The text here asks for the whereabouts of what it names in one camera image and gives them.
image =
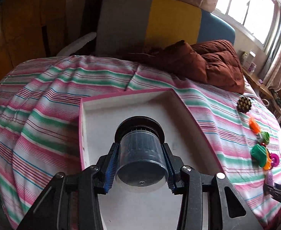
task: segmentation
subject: headboard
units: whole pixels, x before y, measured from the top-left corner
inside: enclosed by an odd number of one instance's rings
[[[179,40],[189,44],[226,39],[235,30],[222,19],[177,0],[103,0],[96,53],[141,52]]]

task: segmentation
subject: pink striped blanket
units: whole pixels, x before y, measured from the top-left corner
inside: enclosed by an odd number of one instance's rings
[[[0,191],[14,228],[59,171],[80,171],[78,117],[82,97],[126,90],[173,88],[203,130],[225,174],[265,225],[281,204],[263,195],[263,170],[251,160],[256,137],[238,113],[239,94],[199,84],[135,62],[93,56],[24,62],[0,82]],[[253,116],[270,134],[281,160],[281,129],[246,86]],[[273,170],[281,184],[281,163]]]

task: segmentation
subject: brown comforter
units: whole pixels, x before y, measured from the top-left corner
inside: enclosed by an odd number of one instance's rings
[[[227,40],[191,46],[182,40],[152,55],[129,53],[124,59],[147,64],[226,91],[244,93],[241,64],[232,44]]]

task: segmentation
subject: plastic cup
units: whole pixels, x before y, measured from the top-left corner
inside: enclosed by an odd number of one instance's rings
[[[116,182],[131,192],[157,190],[168,179],[161,143],[147,130],[133,130],[122,137],[118,162]]]

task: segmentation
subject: green toy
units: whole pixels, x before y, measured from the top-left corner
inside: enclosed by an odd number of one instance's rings
[[[261,133],[263,135],[263,143],[268,145],[269,144],[269,133],[267,131],[262,131]]]
[[[265,145],[269,144],[269,133],[267,131],[262,131],[257,134],[257,141],[259,144],[265,143]]]
[[[250,151],[251,156],[256,159],[259,166],[263,168],[267,162],[266,148],[262,145],[256,144]]]

